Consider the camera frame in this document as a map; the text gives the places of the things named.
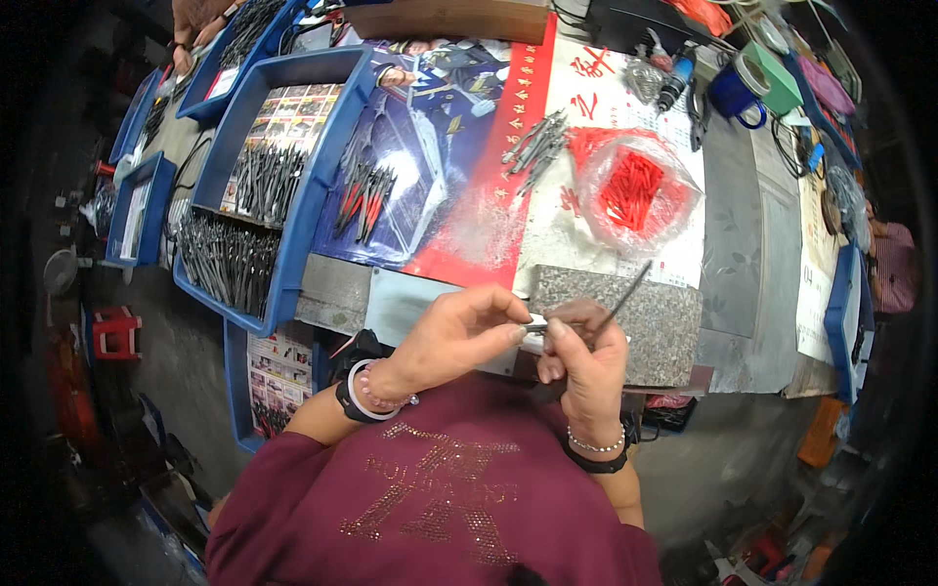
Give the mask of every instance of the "blue plastic bin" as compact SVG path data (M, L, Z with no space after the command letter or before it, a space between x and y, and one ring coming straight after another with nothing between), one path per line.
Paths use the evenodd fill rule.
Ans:
M228 386L228 410L232 433L238 447L254 453L264 444L264 436L254 431L250 416L250 385L248 383L248 332L225 320L225 382ZM329 357L319 342L310 345L312 394L329 386Z
M307 159L296 189L280 239L264 319L229 308L192 285L181 257L176 258L173 268L173 278L179 287L254 336L270 336L278 323L294 317L306 257L325 195L339 167L342 151L352 137L358 116L374 88L371 47L358 45L274 57L251 68L221 119L215 140L205 156L202 174L192 192L193 203L218 209L238 154L267 94L275 87L311 83L344 83L345 86L326 120L315 150Z
M163 229L163 212L166 210L170 192L173 190L175 170L176 166L163 156L162 151L159 151L140 163L136 169L124 178L124 181L120 184L120 189L117 190L117 200L114 202L111 229L108 231L108 244L104 252L106 260L124 266L139 266L159 262L159 236L162 234ZM144 221L140 230L137 258L133 261L122 259L120 258L120 243L124 240L124 227L127 225L127 215L130 210L133 190L148 182L152 182L152 185L144 209Z
M159 80L162 78L162 71L155 69L153 73L147 75L137 88L137 93L133 95L127 113L124 114L124 121L120 123L120 130L117 131L117 138L114 139L114 146L111 149L111 158L108 159L112 165L116 165L124 155L133 153L133 149L140 140L140 133L144 130L146 117L150 114L150 108L153 107L153 100L157 95Z
M819 130L823 130L830 136L831 140L837 146L837 150L843 156L843 160L850 165L852 169L863 169L863 163L856 152L856 142L854 132L850 128L850 123L840 123L834 119L834 114L825 108L824 104L819 102L814 96L814 91L805 77L804 71L798 65L797 56L794 53L788 53L781 57L781 63L792 74L795 82L798 84L798 90L801 97L805 100L805 113L808 119Z
M208 54L199 62L199 66L192 73L192 81L186 94L179 102L179 110L176 111L176 118L189 117L192 120L205 122L215 122L224 114L237 88L250 71L251 66L267 57L276 57L278 46L280 45L280 35L290 26L297 12L301 11L306 4L306 0L287 0L283 8L274 16L270 24L263 33L257 38L253 49L245 57L234 78L234 83L227 92L211 99L205 99L208 91L212 88L212 83L219 75L219 60L225 47L231 44L235 39L235 28L226 26L219 33L219 40L212 46Z

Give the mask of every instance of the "workbench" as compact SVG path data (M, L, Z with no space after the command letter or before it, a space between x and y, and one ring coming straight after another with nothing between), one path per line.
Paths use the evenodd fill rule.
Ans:
M198 124L175 119L174 110L167 109L144 158L162 150L181 164L195 145ZM213 131L202 128L201 136ZM180 183L194 181L201 158L204 153L194 157ZM785 170L768 127L749 131L714 115L703 143L703 167L703 312L694 364L713 369L709 392L782 391L786 397L833 393L834 369L796 350L799 187ZM174 202L188 196L179 189ZM181 208L171 207L171 221L176 209ZM366 265L310 254L295 318L353 334L365 323L371 276Z

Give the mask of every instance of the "woman's left hand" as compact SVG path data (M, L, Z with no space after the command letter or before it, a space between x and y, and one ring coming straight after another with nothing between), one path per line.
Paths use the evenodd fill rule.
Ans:
M199 36L195 38L195 42L192 43L193 47L204 47L208 43L212 42L212 39L215 38L221 29L225 27L225 20L219 16L217 19L207 24L202 31L199 32Z
M448 383L521 344L521 323L529 322L523 301L499 285L440 295L391 357L374 365L369 389L395 401Z

